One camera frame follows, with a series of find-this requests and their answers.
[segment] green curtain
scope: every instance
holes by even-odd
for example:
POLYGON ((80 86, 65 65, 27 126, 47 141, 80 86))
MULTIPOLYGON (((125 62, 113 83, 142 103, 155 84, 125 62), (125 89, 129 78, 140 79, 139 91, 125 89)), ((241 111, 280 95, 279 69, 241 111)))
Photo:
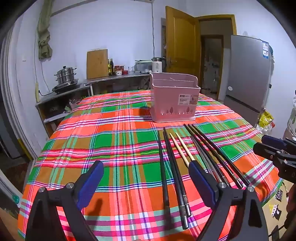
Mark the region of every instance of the green curtain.
POLYGON ((50 15, 52 13, 52 4, 54 0, 44 0, 42 10, 38 21, 38 48, 39 59, 50 58, 52 49, 48 44, 50 33, 48 31, 50 15))

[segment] hand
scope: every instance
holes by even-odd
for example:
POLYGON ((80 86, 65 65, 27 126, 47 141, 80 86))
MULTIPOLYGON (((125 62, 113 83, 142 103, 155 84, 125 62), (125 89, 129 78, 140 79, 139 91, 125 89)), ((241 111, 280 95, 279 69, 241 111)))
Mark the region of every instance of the hand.
POLYGON ((288 204, 287 204, 287 212, 291 212, 293 209, 296 208, 296 184, 293 184, 293 186, 291 187, 290 191, 289 191, 289 200, 288 200, 288 204))

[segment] blue gripper pad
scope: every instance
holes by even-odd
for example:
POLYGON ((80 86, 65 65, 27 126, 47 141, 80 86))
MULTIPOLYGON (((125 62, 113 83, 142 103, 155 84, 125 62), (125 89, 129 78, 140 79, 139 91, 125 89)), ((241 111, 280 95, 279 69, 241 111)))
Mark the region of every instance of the blue gripper pad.
POLYGON ((84 183, 80 191, 78 192, 78 201, 77 207, 81 210, 84 207, 87 207, 98 184, 100 183, 104 174, 104 165, 100 161, 96 168, 92 171, 91 175, 84 183))
POLYGON ((213 209, 219 198, 218 182, 211 174, 206 173, 197 161, 191 161, 188 170, 204 204, 213 209))
POLYGON ((264 136, 262 136, 261 141, 263 144, 271 146, 271 147, 279 149, 279 150, 286 149, 286 143, 282 139, 278 139, 275 137, 264 135, 264 136))

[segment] basket label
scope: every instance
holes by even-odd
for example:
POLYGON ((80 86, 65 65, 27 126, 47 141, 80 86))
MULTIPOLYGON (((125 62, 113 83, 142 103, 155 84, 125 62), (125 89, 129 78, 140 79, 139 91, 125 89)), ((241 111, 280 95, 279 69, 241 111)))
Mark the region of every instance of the basket label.
POLYGON ((179 95, 178 104, 194 104, 197 105, 198 95, 179 95))

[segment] wooden door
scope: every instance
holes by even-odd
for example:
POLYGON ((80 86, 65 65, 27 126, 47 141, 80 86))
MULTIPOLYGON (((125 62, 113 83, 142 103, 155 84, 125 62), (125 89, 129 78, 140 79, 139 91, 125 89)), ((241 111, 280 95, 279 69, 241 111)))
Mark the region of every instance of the wooden door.
POLYGON ((166 12, 167 72, 200 74, 200 23, 169 6, 166 12))

